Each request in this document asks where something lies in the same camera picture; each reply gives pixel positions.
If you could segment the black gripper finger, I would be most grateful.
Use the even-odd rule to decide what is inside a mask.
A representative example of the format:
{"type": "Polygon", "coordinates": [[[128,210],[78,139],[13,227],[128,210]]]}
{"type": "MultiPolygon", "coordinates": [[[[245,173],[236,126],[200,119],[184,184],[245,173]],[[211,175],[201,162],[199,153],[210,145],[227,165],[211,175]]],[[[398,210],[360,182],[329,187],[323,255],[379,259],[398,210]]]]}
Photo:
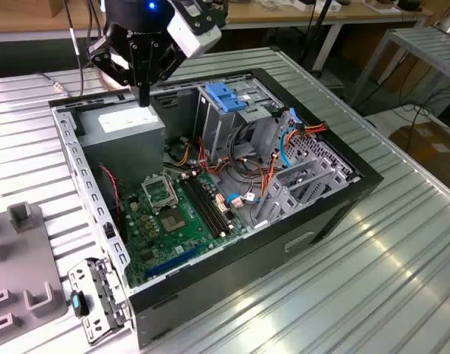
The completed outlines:
{"type": "Polygon", "coordinates": [[[151,42],[147,53],[148,60],[142,83],[142,107],[150,105],[151,86],[166,81],[185,60],[185,54],[173,42],[151,42]]]}
{"type": "Polygon", "coordinates": [[[141,64],[135,58],[138,46],[125,35],[104,35],[88,48],[89,60],[101,72],[121,86],[128,86],[140,107],[144,106],[144,77],[141,64]],[[124,68],[114,62],[113,54],[119,55],[128,64],[124,68]]]}

